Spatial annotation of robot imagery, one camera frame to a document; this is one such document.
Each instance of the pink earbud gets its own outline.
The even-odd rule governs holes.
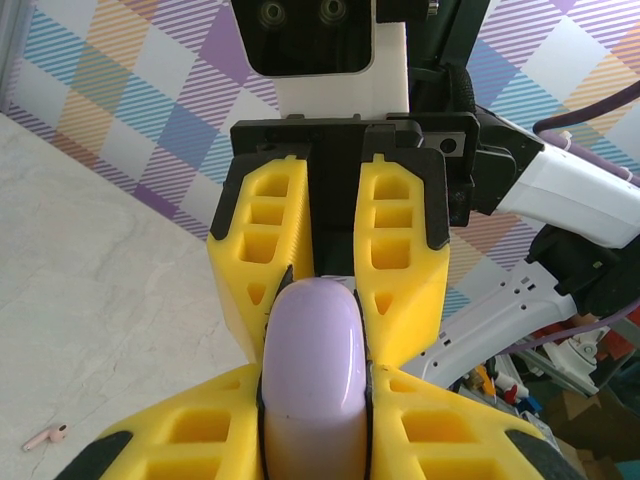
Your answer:
[[[40,445],[45,440],[49,439],[53,443],[58,443],[64,440],[64,437],[67,436],[67,426],[66,425],[52,425],[46,430],[40,432],[38,435],[33,437],[27,443],[25,443],[22,449],[25,452],[28,452],[33,447]]]

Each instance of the white countertop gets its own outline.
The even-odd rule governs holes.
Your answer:
[[[53,480],[109,425],[243,363],[204,244],[0,116],[0,479]],[[55,422],[63,443],[21,450]]]

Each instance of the colorful striped wall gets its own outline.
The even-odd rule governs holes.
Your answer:
[[[231,160],[229,129],[276,118],[228,0],[38,0],[8,114],[204,238]],[[469,69],[477,101],[530,128],[640,78],[640,1],[495,0]],[[640,173],[640,104],[571,129]],[[445,317],[522,258],[540,228],[473,215],[453,233]]]

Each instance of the plaid wallpaper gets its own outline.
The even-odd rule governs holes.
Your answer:
[[[38,0],[9,116],[205,238],[229,129],[276,118],[228,0]],[[469,65],[478,103],[525,128],[640,78],[640,1],[494,0]],[[640,103],[571,129],[640,173]],[[473,215],[452,236],[445,317],[486,293],[540,225]]]

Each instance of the wall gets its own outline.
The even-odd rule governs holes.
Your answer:
[[[530,128],[640,77],[640,1],[497,0],[469,69],[477,101]],[[228,0],[39,0],[9,116],[204,238],[241,118],[276,118]],[[640,104],[572,129],[640,172]],[[484,294],[539,229],[474,215],[452,237],[445,316]]]

